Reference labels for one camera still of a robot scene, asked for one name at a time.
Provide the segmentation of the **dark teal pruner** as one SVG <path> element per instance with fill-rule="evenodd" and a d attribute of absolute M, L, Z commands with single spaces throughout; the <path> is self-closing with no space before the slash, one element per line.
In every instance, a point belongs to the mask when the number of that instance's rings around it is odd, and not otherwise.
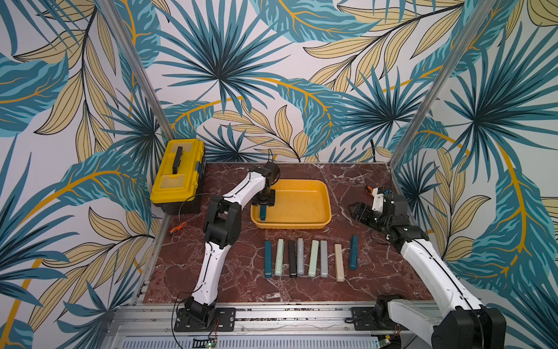
<path fill-rule="evenodd" d="M 262 222 L 266 221 L 267 218 L 267 206 L 266 205 L 261 205 L 260 206 L 260 220 Z"/>
<path fill-rule="evenodd" d="M 349 260 L 350 270 L 357 269 L 357 259 L 358 259 L 358 235 L 353 235 L 350 239 L 350 260 Z"/>
<path fill-rule="evenodd" d="M 266 279 L 273 276 L 272 253 L 272 243 L 266 240 L 264 242 L 264 277 Z"/>

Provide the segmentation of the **light green pruner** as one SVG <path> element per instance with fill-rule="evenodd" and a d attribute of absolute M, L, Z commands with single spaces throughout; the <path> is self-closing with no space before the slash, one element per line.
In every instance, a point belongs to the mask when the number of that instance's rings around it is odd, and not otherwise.
<path fill-rule="evenodd" d="M 284 240 L 279 238 L 276 246 L 276 266 L 275 276 L 283 276 L 283 256 L 284 256 Z"/>
<path fill-rule="evenodd" d="M 310 263 L 308 269 L 308 276 L 310 278 L 314 278 L 317 275 L 319 246 L 320 242 L 318 240 L 312 240 L 310 250 Z"/>

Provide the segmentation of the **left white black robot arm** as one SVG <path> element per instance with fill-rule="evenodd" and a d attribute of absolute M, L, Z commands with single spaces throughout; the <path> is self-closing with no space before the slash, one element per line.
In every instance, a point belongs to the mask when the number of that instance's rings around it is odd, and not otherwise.
<path fill-rule="evenodd" d="M 218 283 L 225 259 L 241 233 L 242 212 L 247 205 L 274 206 L 280 178 L 279 166 L 267 162 L 251 168 L 244 179 L 222 196 L 209 201 L 203 232 L 205 252 L 198 281 L 184 301 L 185 319 L 197 327 L 207 328 L 216 312 Z"/>

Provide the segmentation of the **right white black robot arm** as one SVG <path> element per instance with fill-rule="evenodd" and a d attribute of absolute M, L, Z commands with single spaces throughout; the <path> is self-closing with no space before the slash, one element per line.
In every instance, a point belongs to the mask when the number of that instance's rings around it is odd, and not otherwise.
<path fill-rule="evenodd" d="M 405 328 L 432 348 L 503 348 L 504 316 L 483 305 L 442 260 L 427 234 L 412 225 L 405 196 L 386 188 L 371 194 L 373 204 L 349 206 L 351 218 L 384 234 L 427 287 L 440 315 L 423 311 L 401 295 L 381 295 L 373 308 L 353 308 L 347 322 L 356 330 L 364 330 L 367 322 L 383 330 Z"/>

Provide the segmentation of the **yellow plastic storage tray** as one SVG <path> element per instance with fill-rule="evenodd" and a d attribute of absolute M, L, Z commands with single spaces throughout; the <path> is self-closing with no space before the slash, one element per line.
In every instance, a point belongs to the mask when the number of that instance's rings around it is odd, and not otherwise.
<path fill-rule="evenodd" d="M 279 180 L 272 187 L 276 203 L 261 213 L 251 207 L 251 220 L 261 229 L 312 230 L 325 228 L 332 219 L 326 184 L 319 180 Z"/>

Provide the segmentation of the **grey pruner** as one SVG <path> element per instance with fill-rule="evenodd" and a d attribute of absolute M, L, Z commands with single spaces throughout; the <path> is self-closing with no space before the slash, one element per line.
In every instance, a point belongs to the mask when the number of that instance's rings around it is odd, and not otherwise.
<path fill-rule="evenodd" d="M 296 249 L 296 272 L 298 276 L 305 274 L 305 248 L 303 238 L 298 238 Z"/>
<path fill-rule="evenodd" d="M 328 241 L 320 241 L 320 271 L 321 278 L 328 277 Z"/>

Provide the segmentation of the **grey pruner right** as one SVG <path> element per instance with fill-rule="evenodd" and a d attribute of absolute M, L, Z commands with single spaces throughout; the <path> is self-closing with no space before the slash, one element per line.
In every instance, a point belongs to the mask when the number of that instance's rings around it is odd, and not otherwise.
<path fill-rule="evenodd" d="M 320 271 L 321 278 L 328 277 L 328 241 L 320 241 Z"/>

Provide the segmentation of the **beige pruner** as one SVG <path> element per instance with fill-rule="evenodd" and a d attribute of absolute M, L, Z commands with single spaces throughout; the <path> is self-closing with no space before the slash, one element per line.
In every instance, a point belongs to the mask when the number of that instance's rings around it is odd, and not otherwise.
<path fill-rule="evenodd" d="M 343 248 L 341 244 L 334 245 L 335 269 L 337 282 L 344 282 Z"/>

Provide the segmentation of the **yellow black toolbox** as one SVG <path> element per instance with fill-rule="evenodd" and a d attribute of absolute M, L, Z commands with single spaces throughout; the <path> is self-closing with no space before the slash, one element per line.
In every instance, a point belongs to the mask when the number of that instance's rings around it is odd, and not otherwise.
<path fill-rule="evenodd" d="M 169 141 L 152 187 L 151 202 L 167 215 L 198 214 L 205 166 L 203 141 Z"/>

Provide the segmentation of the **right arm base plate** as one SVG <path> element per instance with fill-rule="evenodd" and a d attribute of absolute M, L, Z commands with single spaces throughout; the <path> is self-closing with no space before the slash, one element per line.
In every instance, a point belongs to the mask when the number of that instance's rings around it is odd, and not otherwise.
<path fill-rule="evenodd" d="M 350 308 L 350 316 L 344 320 L 346 324 L 352 324 L 356 331 L 406 331 L 407 328 L 388 319 L 377 319 L 374 307 Z"/>

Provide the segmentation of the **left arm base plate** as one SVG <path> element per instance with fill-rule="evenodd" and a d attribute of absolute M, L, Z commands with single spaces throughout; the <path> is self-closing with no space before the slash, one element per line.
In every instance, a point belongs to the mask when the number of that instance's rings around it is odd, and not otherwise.
<path fill-rule="evenodd" d="M 198 323 L 191 315 L 187 315 L 186 309 L 180 308 L 174 320 L 173 330 L 182 332 L 205 332 L 217 330 L 218 332 L 232 332 L 235 327 L 235 308 L 217 308 L 209 325 Z"/>

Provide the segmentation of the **aluminium front rail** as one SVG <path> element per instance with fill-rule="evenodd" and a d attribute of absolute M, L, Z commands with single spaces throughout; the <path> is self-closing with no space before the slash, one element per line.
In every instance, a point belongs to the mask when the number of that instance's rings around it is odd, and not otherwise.
<path fill-rule="evenodd" d="M 177 332 L 173 305 L 126 306 L 105 327 L 102 348 L 378 348 L 395 335 L 392 348 L 428 348 L 408 325 L 381 330 L 370 325 L 358 331 L 347 323 L 354 308 L 373 308 L 374 302 L 237 302 L 220 303 L 234 309 L 231 319 L 200 332 Z"/>

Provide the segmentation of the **left aluminium corner post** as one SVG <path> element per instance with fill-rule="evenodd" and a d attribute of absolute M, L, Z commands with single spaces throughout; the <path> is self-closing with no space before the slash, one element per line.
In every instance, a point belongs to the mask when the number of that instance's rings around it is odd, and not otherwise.
<path fill-rule="evenodd" d="M 159 123 L 161 130 L 168 140 L 173 140 L 175 138 L 174 132 L 171 129 L 171 125 L 164 113 L 164 109 L 157 98 L 157 95 L 153 89 L 151 82 L 149 81 L 148 74 L 141 62 L 141 59 L 135 49 L 135 45 L 132 42 L 132 37 L 128 35 L 126 26 L 116 9 L 116 5 L 113 1 L 100 0 L 98 1 L 100 5 L 100 10 L 103 12 L 109 29 L 112 30 L 116 41 L 120 45 L 120 48 L 125 56 L 128 64 L 130 65 L 131 72 L 137 78 L 139 88 L 142 90 L 148 105 L 155 116 L 155 119 Z"/>

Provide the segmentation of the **aluminium corner post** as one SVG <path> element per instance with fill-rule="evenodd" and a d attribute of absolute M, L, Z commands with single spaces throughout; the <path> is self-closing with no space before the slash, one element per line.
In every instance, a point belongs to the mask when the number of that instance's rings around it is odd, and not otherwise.
<path fill-rule="evenodd" d="M 425 99 L 422 101 L 419 109 L 417 110 L 416 115 L 408 124 L 408 128 L 406 129 L 404 136 L 400 139 L 398 147 L 388 164 L 391 172 L 393 172 L 402 162 L 406 149 L 414 139 L 414 135 L 418 132 L 418 129 L 424 121 L 427 112 L 431 109 L 432 104 L 436 100 L 438 93 L 443 88 L 445 82 L 450 78 L 450 75 L 453 73 L 460 59 L 468 50 L 469 45 L 475 38 L 475 34 L 482 26 L 485 18 L 490 14 L 495 2 L 495 0 L 481 1 L 478 6 L 475 7 L 475 11 L 472 13 L 469 23 L 464 26 L 462 35 L 457 38 L 456 46 L 449 52 L 444 65 L 440 69 L 440 73 L 437 74 L 437 77 L 435 78 Z"/>
<path fill-rule="evenodd" d="M 100 5 L 100 10 L 103 12 L 109 29 L 112 30 L 116 41 L 120 45 L 120 48 L 125 56 L 128 64 L 130 65 L 131 72 L 137 78 L 139 88 L 142 90 L 148 105 L 155 116 L 155 119 L 159 123 L 161 130 L 168 140 L 173 140 L 175 138 L 174 132 L 171 129 L 171 125 L 164 113 L 164 109 L 157 98 L 157 95 L 153 89 L 151 82 L 149 81 L 148 74 L 141 62 L 141 59 L 135 49 L 135 45 L 132 42 L 132 37 L 128 35 L 126 26 L 116 9 L 116 5 L 113 1 L 100 0 L 98 1 Z"/>

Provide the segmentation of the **right aluminium corner post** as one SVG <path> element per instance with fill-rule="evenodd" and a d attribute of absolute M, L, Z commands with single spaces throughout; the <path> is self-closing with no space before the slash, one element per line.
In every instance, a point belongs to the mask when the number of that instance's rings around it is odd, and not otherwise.
<path fill-rule="evenodd" d="M 393 172 L 402 162 L 406 149 L 414 139 L 414 135 L 418 132 L 418 129 L 424 121 L 427 112 L 431 109 L 432 104 L 436 100 L 438 93 L 443 88 L 445 82 L 450 78 L 450 75 L 453 73 L 460 59 L 468 50 L 469 45 L 475 38 L 475 34 L 482 26 L 485 18 L 490 14 L 495 2 L 495 0 L 481 1 L 478 6 L 475 7 L 475 11 L 472 13 L 469 23 L 464 26 L 462 35 L 457 38 L 456 46 L 449 52 L 444 65 L 440 69 L 440 73 L 437 74 L 437 77 L 435 78 L 425 99 L 422 101 L 419 109 L 417 110 L 416 115 L 408 124 L 408 128 L 406 129 L 404 136 L 400 139 L 398 147 L 388 164 L 391 172 Z"/>

